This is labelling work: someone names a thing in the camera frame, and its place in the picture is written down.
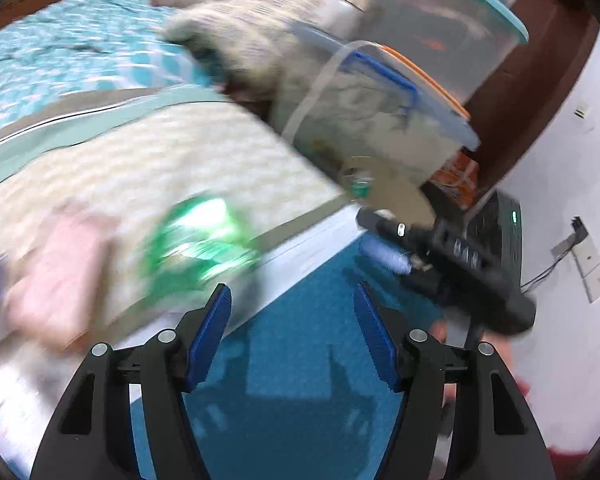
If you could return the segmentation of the clear bottle green label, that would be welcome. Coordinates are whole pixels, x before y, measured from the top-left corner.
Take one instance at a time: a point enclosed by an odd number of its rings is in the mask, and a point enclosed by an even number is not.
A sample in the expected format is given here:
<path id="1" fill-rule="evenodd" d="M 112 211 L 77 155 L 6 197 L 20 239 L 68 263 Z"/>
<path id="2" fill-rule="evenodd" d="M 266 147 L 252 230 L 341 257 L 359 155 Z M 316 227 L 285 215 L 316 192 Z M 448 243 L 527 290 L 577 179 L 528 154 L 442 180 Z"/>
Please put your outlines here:
<path id="1" fill-rule="evenodd" d="M 367 198 L 375 182 L 372 160 L 366 156 L 350 157 L 342 166 L 340 180 L 354 197 Z"/>

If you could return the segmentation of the red white snack wrapper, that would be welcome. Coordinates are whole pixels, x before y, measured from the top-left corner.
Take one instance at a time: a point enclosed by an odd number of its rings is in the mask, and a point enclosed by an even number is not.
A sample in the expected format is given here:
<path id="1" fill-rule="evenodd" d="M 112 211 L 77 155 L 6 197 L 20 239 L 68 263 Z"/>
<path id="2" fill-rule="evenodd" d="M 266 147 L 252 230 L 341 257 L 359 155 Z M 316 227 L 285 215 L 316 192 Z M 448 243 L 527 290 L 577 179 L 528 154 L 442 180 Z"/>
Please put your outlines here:
<path id="1" fill-rule="evenodd" d="M 80 203 L 52 210 L 9 289 L 10 327 L 57 350 L 78 344 L 92 325 L 117 224 Z"/>

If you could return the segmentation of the beige round trash bin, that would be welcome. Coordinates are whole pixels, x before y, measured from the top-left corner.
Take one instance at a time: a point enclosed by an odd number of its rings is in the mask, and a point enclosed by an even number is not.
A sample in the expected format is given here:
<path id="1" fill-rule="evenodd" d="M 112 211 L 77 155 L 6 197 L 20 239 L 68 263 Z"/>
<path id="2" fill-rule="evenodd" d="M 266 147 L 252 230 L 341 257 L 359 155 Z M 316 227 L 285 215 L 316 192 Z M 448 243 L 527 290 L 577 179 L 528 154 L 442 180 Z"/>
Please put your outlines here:
<path id="1" fill-rule="evenodd" d="M 396 220 L 404 221 L 408 226 L 411 224 L 432 226 L 436 220 L 436 214 L 419 187 L 395 170 L 388 162 L 373 157 L 370 159 L 375 177 L 370 196 L 356 198 L 346 189 L 347 192 L 361 204 L 381 210 Z M 340 171 L 338 183 L 342 186 Z"/>

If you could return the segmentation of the black induction cooker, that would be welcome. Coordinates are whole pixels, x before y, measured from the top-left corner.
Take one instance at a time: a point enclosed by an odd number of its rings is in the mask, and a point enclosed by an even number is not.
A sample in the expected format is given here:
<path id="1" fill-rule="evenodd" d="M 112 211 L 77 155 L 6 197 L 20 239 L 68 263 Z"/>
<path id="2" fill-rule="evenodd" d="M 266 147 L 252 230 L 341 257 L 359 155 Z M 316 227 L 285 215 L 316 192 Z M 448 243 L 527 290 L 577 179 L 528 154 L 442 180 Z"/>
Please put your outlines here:
<path id="1" fill-rule="evenodd" d="M 500 260 L 517 285 L 521 284 L 522 214 L 516 198 L 494 191 L 468 222 L 467 234 Z"/>

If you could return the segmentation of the orange red shopping bag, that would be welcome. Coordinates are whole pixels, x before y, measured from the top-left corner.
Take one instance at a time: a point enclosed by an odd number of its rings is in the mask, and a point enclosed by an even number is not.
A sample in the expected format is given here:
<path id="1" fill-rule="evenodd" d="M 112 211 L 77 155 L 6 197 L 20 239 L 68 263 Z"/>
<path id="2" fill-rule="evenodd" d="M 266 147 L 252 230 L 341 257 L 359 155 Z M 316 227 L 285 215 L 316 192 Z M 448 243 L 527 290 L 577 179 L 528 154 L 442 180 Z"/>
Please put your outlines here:
<path id="1" fill-rule="evenodd" d="M 458 151 L 429 178 L 429 181 L 457 207 L 467 210 L 477 196 L 478 173 L 478 162 L 463 151 Z"/>

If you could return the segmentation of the patterned bed sheet cover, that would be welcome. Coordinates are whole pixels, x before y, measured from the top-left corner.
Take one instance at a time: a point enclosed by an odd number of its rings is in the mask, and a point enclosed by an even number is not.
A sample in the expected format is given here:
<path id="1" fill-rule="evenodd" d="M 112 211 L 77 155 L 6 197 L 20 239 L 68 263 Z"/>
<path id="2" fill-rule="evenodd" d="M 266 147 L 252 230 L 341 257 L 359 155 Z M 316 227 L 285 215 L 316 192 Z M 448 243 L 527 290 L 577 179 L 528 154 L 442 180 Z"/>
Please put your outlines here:
<path id="1" fill-rule="evenodd" d="M 85 92 L 0 130 L 0 256 L 17 263 L 68 202 L 117 221 L 111 338 L 230 286 L 227 338 L 185 399 L 215 478 L 373 477 L 400 399 L 375 375 L 354 286 L 419 325 L 437 311 L 362 254 L 336 184 L 211 90 Z"/>

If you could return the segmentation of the large clear bin teal lid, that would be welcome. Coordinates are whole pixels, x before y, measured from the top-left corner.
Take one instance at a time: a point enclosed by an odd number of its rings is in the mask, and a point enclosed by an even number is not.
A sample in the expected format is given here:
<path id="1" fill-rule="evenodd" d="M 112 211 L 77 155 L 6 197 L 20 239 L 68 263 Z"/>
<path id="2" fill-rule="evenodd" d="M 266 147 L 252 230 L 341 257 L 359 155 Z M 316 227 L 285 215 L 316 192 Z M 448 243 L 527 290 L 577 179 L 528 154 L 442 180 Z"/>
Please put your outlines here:
<path id="1" fill-rule="evenodd" d="M 370 0 L 355 33 L 393 48 L 464 104 L 529 33 L 516 0 Z"/>

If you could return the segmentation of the grey patterned folded blanket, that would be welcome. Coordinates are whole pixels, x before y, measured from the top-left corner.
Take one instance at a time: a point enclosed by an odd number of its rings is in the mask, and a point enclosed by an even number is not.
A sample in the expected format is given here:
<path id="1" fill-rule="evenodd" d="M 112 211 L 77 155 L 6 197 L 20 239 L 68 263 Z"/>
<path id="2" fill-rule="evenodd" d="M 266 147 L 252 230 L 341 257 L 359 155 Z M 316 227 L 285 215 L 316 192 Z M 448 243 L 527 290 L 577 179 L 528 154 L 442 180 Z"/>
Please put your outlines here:
<path id="1" fill-rule="evenodd" d="M 222 0 L 179 10 L 161 36 L 189 47 L 195 58 L 209 51 L 227 80 L 268 93 L 292 50 L 293 24 L 342 37 L 360 17 L 360 9 L 346 0 Z"/>

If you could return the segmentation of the teal white patterned quilt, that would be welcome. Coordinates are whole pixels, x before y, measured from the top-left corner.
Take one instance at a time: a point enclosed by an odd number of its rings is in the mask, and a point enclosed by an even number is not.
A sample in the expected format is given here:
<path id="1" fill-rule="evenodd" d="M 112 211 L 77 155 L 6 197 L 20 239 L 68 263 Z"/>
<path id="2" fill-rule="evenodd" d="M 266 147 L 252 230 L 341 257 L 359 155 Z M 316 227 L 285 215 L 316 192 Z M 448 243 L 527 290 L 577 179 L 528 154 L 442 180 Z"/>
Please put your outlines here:
<path id="1" fill-rule="evenodd" d="M 160 36 L 174 14 L 148 0 L 62 0 L 0 30 L 0 129 L 67 93 L 209 87 L 186 47 Z"/>

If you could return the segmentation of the white wall socket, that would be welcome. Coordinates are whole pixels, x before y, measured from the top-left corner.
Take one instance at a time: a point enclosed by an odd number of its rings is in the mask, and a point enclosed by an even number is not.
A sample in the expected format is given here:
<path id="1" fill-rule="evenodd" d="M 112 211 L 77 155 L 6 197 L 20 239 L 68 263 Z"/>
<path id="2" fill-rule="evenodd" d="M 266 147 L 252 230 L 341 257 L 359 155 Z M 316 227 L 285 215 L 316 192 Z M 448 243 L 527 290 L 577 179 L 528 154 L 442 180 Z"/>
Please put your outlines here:
<path id="1" fill-rule="evenodd" d="M 572 218 L 571 229 L 572 233 L 555 245 L 550 252 L 556 259 L 573 256 L 588 302 L 594 304 L 600 299 L 600 252 L 579 216 Z"/>

